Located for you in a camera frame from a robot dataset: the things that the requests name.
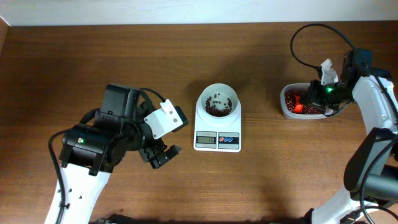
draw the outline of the white background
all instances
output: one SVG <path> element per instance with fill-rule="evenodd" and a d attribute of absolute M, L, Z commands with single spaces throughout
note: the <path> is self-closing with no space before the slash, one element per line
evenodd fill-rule
<path fill-rule="evenodd" d="M 0 0 L 12 26 L 398 20 L 398 0 Z"/>

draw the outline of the wooden tabletop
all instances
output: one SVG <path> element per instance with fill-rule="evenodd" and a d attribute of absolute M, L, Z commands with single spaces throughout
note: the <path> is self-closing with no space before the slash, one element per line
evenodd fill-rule
<path fill-rule="evenodd" d="M 398 22 L 329 24 L 371 49 L 373 65 L 397 77 Z M 302 25 L 11 27 L 0 58 L 0 222 L 44 222 L 57 181 L 49 137 L 100 107 L 110 82 L 158 91 L 181 106 L 190 124 L 164 136 L 182 151 L 158 170 L 128 152 L 91 220 L 118 213 L 163 221 L 271 221 L 324 204 L 343 186 L 345 166 L 366 133 L 356 105 L 329 119 L 284 118 L 283 87 L 317 78 L 290 54 L 290 38 Z M 312 27 L 299 34 L 295 50 L 315 65 L 332 59 L 340 74 L 349 47 Z M 212 83 L 233 87 L 242 104 L 239 153 L 193 149 L 195 103 Z M 55 142 L 59 155 L 61 139 Z M 372 217 L 393 222 L 384 213 Z"/>

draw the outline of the white plastic container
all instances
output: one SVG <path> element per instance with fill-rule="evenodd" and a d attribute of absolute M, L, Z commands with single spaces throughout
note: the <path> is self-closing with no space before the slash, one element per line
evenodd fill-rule
<path fill-rule="evenodd" d="M 280 105 L 282 106 L 282 111 L 287 119 L 322 119 L 326 118 L 323 114 L 296 114 L 292 113 L 287 109 L 285 102 L 285 92 L 289 90 L 307 90 L 310 86 L 309 83 L 295 83 L 285 86 L 285 88 L 280 93 Z M 327 109 L 326 114 L 331 114 L 333 110 Z"/>

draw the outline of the white kitchen scale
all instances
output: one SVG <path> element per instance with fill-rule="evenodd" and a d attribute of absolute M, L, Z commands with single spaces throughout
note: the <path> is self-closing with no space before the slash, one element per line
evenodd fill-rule
<path fill-rule="evenodd" d="M 215 106 L 218 110 L 230 110 L 229 114 L 221 117 L 208 114 L 206 101 L 207 106 Z M 208 86 L 199 96 L 195 111 L 194 149 L 216 152 L 241 150 L 242 108 L 237 94 L 231 87 L 220 83 Z"/>

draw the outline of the robotic arm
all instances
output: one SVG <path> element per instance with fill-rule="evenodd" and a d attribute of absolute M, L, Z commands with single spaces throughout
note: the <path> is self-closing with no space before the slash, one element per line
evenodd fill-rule
<path fill-rule="evenodd" d="M 87 224 L 98 196 L 126 151 L 138 151 L 144 162 L 158 169 L 181 150 L 176 145 L 166 150 L 161 137 L 188 124 L 184 113 L 154 92 L 163 101 L 157 110 L 143 90 L 154 92 L 109 84 L 101 109 L 90 111 L 79 124 L 61 132 L 65 133 L 59 157 L 62 177 L 58 177 L 45 224 Z M 144 102 L 138 106 L 140 96 Z M 94 125 L 87 125 L 91 119 Z"/>
<path fill-rule="evenodd" d="M 398 169 L 386 165 L 388 155 L 395 154 L 391 147 L 397 141 L 398 105 L 389 72 L 371 68 L 371 59 L 369 50 L 348 52 L 340 81 L 333 75 L 334 70 L 325 66 L 327 61 L 324 62 L 322 80 L 313 80 L 301 99 L 301 103 L 308 106 L 324 111 L 333 109 L 336 111 L 334 115 L 348 103 L 356 102 L 368 134 L 346 166 L 345 187 L 326 204 L 308 211 L 305 215 L 307 223 L 350 224 L 364 215 L 361 200 L 368 213 L 377 209 L 389 212 L 385 208 L 398 201 Z M 385 153 L 374 161 L 382 151 Z"/>

